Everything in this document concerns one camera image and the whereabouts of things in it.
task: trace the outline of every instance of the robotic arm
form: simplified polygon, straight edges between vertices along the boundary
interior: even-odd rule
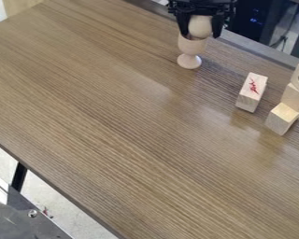
[[[192,23],[192,18],[210,16],[210,22],[202,22],[202,26],[209,25],[214,38],[217,38],[221,35],[225,19],[234,13],[234,4],[235,0],[169,0],[168,12],[176,16],[179,30],[184,37],[192,32],[191,24],[199,23]]]

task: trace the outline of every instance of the wooden table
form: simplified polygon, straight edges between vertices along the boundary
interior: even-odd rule
[[[47,1],[0,23],[0,145],[121,238],[299,238],[299,122],[263,123],[292,71],[118,0]],[[269,76],[255,114],[247,73]]]

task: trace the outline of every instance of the black metal frame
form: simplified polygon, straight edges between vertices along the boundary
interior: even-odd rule
[[[14,190],[21,192],[21,188],[23,187],[24,180],[26,178],[26,173],[27,173],[27,168],[23,164],[18,162],[17,168],[15,170],[15,173],[14,173],[14,176],[12,179],[12,183],[11,183],[11,187]]]

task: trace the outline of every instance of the red marking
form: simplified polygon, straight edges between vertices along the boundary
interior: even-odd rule
[[[254,91],[255,93],[257,93],[257,94],[259,94],[258,92],[257,92],[257,86],[256,86],[256,84],[255,84],[255,81],[251,78],[251,83],[250,83],[250,90],[251,91]]]

